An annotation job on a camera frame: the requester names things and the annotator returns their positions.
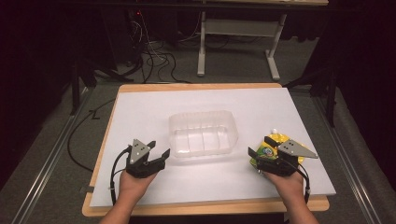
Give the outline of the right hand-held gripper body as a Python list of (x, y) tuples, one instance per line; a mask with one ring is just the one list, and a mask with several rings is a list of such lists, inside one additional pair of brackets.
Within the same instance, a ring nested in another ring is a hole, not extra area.
[(290, 176), (298, 170), (300, 158), (317, 159), (318, 155), (290, 138), (283, 142), (265, 138), (263, 146), (256, 150), (256, 168), (273, 175)]

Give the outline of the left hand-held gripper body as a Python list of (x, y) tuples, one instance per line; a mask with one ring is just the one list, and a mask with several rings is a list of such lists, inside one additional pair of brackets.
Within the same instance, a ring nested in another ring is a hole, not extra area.
[(145, 178), (164, 169), (165, 162), (160, 158), (149, 160), (151, 148), (138, 139), (130, 145), (130, 153), (126, 162), (126, 172), (136, 178)]

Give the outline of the yellow spouted drink pouch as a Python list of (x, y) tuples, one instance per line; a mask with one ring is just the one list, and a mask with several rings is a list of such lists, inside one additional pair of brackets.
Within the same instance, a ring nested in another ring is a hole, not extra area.
[[(290, 140), (290, 137), (279, 133), (276, 130), (266, 136), (271, 137), (279, 143), (279, 146)], [(279, 176), (290, 176), (294, 174), (299, 165), (304, 161), (303, 157), (291, 156), (285, 152), (273, 148), (263, 141), (255, 150), (258, 153), (258, 158), (255, 162), (249, 163), (260, 172), (267, 172)]]

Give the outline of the clear plastic container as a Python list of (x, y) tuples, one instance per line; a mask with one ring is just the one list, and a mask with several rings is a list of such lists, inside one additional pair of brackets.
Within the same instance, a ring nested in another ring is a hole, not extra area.
[(170, 148), (177, 158), (229, 154), (238, 141), (233, 113), (226, 110), (175, 114), (168, 127)]

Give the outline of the person's left hand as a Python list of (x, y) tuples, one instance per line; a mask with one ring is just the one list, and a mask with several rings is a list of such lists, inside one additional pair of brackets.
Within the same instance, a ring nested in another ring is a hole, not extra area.
[(156, 174), (145, 178), (136, 178), (123, 171), (120, 175), (119, 198), (138, 202), (144, 196), (149, 184), (155, 177)]

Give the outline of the person's right hand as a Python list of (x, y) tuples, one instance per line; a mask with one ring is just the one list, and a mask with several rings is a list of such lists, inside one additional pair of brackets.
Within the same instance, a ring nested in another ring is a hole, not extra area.
[(292, 202), (304, 198), (304, 179), (298, 173), (290, 176), (278, 176), (265, 172), (264, 175), (275, 185), (284, 202)]

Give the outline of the white board sheet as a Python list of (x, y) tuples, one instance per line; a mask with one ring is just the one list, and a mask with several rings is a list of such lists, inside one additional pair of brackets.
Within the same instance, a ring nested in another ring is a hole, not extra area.
[(248, 148), (260, 145), (272, 130), (312, 148), (300, 115), (284, 88), (174, 91), (168, 85), (152, 91), (121, 90), (107, 126), (101, 163), (90, 205), (110, 206), (110, 191), (119, 184), (110, 176), (122, 169), (122, 151), (135, 139), (156, 141), (153, 159), (170, 148), (169, 118), (179, 113), (226, 110), (233, 113), (238, 141), (229, 154), (177, 158), (170, 154), (141, 200), (143, 205), (221, 202), (275, 198), (275, 187), (249, 163)]

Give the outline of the wooden table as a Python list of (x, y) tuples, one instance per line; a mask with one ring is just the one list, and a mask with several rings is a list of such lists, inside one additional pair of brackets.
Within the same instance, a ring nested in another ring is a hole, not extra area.
[[(228, 90), (228, 89), (258, 89), (258, 88), (283, 88), (276, 83), (224, 83), (224, 84), (163, 84), (168, 85), (174, 91), (196, 90)], [(126, 91), (152, 91), (160, 84), (134, 84), (122, 85), (118, 90)], [(98, 176), (101, 163), (102, 146), (95, 164), (90, 185), (92, 191), (88, 192), (82, 206), (82, 213), (86, 217), (102, 217), (111, 208), (110, 206), (92, 207), (94, 184)], [(169, 203), (143, 205), (139, 204), (133, 211), (136, 217), (154, 216), (209, 216), (209, 215), (237, 215), (237, 214), (278, 214), (285, 212), (286, 207), (281, 202), (278, 194), (275, 198), (230, 200), (221, 202), (198, 202), (198, 203)]]

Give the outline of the black metal stand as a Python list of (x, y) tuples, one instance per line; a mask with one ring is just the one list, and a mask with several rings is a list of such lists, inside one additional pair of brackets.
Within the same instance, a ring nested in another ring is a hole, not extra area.
[(103, 13), (97, 8), (71, 8), (65, 15), (70, 51), (73, 53), (72, 97), (75, 115), (81, 108), (80, 83), (95, 88), (95, 70), (120, 82), (133, 82), (114, 71), (114, 51), (107, 34)]
[(335, 70), (331, 67), (325, 67), (285, 84), (284, 88), (292, 89), (297, 86), (310, 85), (311, 88), (309, 92), (311, 96), (320, 97), (326, 95), (325, 118), (333, 127), (334, 107), (336, 105), (336, 79), (337, 75)]

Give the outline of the metal floor rail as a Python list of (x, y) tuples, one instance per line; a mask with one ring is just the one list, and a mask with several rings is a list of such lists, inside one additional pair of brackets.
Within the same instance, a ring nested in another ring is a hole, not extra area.
[(332, 142), (335, 144), (336, 157), (341, 163), (341, 167), (346, 176), (348, 185), (350, 186), (355, 199), (357, 200), (359, 207), (363, 213), (363, 216), (367, 222), (367, 224), (382, 224), (382, 221), (375, 210), (375, 207), (370, 199), (366, 187), (364, 187), (361, 179), (358, 177), (358, 174), (353, 167), (353, 164), (350, 158), (347, 155), (345, 148), (342, 145), (341, 139), (334, 129), (334, 127), (330, 124), (326, 117), (325, 105), (322, 100), (318, 97), (313, 98), (314, 105), (316, 109), (319, 111), (321, 119), (324, 121), (326, 128), (330, 134)]
[(81, 113), (82, 107), (89, 101), (92, 96), (93, 88), (84, 87), (82, 91), (78, 92), (80, 97), (80, 104), (72, 112), (67, 114), (67, 120), (64, 126), (57, 135), (56, 141), (49, 151), (46, 160), (40, 167), (39, 172), (35, 176), (35, 180), (26, 193), (23, 202), (19, 206), (18, 212), (13, 217), (10, 224), (26, 224), (30, 215), (32, 214), (35, 205), (37, 204), (43, 190), (47, 186), (50, 177), (61, 158), (63, 153), (63, 147), (66, 144), (66, 140), (69, 138), (72, 129), (74, 128), (78, 116)]

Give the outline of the white metal desk frame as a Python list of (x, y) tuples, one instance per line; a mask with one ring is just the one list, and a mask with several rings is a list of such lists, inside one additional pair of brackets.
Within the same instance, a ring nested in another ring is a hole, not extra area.
[(197, 76), (205, 75), (205, 37), (207, 35), (240, 35), (252, 37), (271, 37), (272, 47), (267, 49), (267, 61), (272, 80), (279, 81), (280, 74), (275, 61), (276, 48), (283, 32), (287, 15), (281, 14), (277, 21), (240, 21), (225, 19), (208, 19), (201, 13), (200, 48), (198, 53)]

